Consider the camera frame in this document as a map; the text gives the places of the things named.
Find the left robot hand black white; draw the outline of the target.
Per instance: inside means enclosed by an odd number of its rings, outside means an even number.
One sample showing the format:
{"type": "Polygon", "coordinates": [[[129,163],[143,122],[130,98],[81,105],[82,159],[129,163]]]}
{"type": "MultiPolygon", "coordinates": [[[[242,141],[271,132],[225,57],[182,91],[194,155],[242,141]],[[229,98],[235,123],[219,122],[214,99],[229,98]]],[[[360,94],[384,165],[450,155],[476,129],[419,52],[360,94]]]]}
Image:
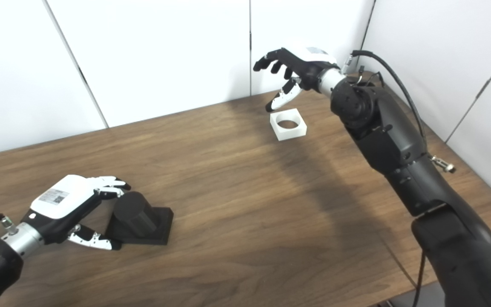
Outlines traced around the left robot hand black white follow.
{"type": "Polygon", "coordinates": [[[31,202],[18,229],[41,245],[70,241],[95,249],[119,250],[121,243],[82,225],[105,200],[116,200],[131,186],[115,176],[69,174],[31,202]]]}

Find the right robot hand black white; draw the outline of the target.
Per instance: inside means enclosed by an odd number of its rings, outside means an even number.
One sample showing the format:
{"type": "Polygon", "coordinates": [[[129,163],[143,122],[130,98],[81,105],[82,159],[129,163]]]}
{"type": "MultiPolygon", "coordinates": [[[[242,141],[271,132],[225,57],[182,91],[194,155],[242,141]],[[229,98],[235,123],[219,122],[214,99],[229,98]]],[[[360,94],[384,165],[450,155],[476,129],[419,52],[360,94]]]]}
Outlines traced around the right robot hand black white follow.
{"type": "Polygon", "coordinates": [[[253,71],[270,69],[277,74],[285,67],[286,83],[265,109],[271,113],[294,100],[302,91],[314,90],[327,97],[346,76],[335,58],[317,47],[281,47],[269,51],[253,65],[253,71]]]}

